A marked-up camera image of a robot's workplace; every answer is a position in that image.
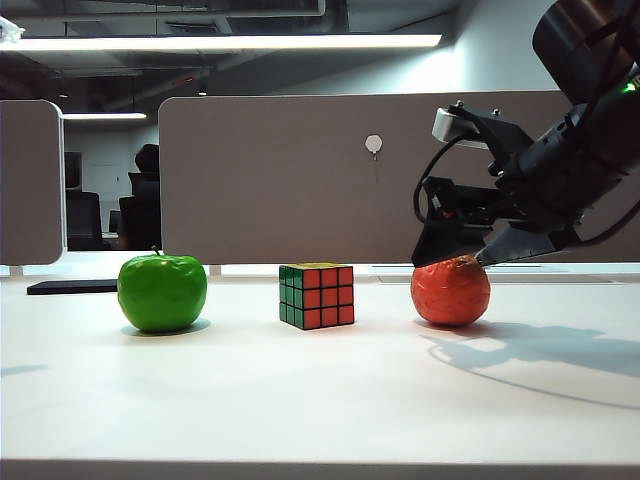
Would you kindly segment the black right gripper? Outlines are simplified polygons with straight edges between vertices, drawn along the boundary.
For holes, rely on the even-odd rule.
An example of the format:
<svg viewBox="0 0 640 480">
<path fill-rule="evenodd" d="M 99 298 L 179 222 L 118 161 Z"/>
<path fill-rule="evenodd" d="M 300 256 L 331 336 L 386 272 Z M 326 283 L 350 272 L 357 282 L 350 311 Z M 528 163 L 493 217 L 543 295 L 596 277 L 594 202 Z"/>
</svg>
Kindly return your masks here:
<svg viewBox="0 0 640 480">
<path fill-rule="evenodd" d="M 481 249 L 475 259 L 491 266 L 565 250 L 580 238 L 572 228 L 563 229 L 625 176 L 626 114 L 572 110 L 510 161 L 496 182 L 529 231 L 507 227 L 485 246 L 484 237 L 505 209 L 504 195 L 429 176 L 414 191 L 423 230 L 411 261 L 423 267 Z"/>
</svg>

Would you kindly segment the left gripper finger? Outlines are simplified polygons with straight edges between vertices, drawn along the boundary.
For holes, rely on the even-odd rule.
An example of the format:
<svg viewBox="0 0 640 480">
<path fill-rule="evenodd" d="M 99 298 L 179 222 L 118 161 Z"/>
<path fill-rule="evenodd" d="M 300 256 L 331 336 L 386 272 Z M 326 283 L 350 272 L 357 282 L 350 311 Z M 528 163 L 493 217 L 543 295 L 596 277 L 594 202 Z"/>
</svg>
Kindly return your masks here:
<svg viewBox="0 0 640 480">
<path fill-rule="evenodd" d="M 2 43 L 16 43 L 24 33 L 22 27 L 3 16 L 0 17 L 0 30 Z"/>
</svg>

